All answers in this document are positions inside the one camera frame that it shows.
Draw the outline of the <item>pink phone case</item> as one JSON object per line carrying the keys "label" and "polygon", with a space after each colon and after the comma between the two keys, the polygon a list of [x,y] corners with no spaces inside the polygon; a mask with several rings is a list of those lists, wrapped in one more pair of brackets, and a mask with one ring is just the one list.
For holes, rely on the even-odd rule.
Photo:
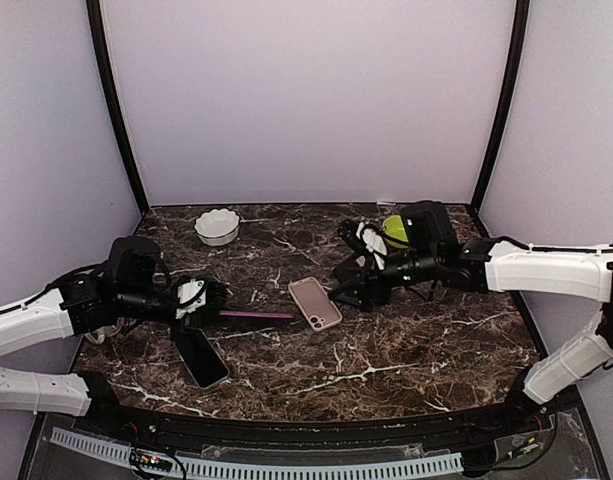
{"label": "pink phone case", "polygon": [[316,278],[292,282],[288,291],[313,331],[321,332],[342,321],[342,313]]}

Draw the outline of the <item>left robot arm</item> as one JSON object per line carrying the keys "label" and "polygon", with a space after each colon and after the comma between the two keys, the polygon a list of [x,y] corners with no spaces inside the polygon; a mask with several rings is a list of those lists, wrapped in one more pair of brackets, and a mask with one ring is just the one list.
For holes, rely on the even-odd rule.
{"label": "left robot arm", "polygon": [[[77,268],[39,293],[0,308],[0,358],[51,340],[113,327],[120,319],[174,325],[206,306],[204,279],[174,281],[156,242],[120,237],[108,258]],[[127,427],[103,375],[41,374],[0,367],[0,411],[87,414],[106,436]]]}

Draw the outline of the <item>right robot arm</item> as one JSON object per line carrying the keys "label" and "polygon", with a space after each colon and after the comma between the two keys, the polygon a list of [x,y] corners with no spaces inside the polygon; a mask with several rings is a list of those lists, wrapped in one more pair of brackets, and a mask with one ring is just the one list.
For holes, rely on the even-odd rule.
{"label": "right robot arm", "polygon": [[354,256],[334,271],[332,301],[369,312],[398,287],[431,282],[465,292],[541,292],[582,297],[598,312],[576,335],[525,368],[496,413],[507,434],[520,432],[535,409],[598,368],[613,366],[613,243],[590,247],[524,244],[511,237],[462,243],[443,203],[419,201],[400,212],[401,239],[371,224],[338,228]]}

